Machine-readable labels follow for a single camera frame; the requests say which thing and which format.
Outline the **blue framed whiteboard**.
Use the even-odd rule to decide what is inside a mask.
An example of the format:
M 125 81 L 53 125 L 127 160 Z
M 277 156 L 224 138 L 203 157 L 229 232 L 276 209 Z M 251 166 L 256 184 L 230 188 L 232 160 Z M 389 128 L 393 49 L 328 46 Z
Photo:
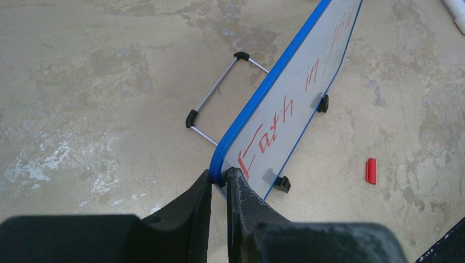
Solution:
M 347 51 L 362 1 L 321 1 L 275 65 L 215 143 L 208 175 L 226 197 L 225 173 L 238 168 L 267 198 L 317 112 Z

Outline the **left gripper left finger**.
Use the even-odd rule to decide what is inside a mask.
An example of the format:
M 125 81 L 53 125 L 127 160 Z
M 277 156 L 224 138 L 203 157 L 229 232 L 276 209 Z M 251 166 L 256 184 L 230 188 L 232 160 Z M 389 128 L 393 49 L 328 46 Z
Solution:
M 160 210 L 28 215 L 1 224 L 1 262 L 206 262 L 212 183 L 202 173 Z

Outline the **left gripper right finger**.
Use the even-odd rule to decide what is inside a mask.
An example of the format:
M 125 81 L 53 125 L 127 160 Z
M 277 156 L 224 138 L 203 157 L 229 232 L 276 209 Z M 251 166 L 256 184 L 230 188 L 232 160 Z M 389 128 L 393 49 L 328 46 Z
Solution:
M 225 178 L 229 262 L 406 262 L 385 226 L 292 222 L 250 188 L 241 169 L 228 169 Z

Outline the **red marker cap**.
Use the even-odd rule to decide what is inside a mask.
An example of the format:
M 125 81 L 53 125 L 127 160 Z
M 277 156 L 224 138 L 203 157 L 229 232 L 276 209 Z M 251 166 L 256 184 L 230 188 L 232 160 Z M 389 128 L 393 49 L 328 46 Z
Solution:
M 366 162 L 366 182 L 372 185 L 377 184 L 377 160 L 369 158 Z

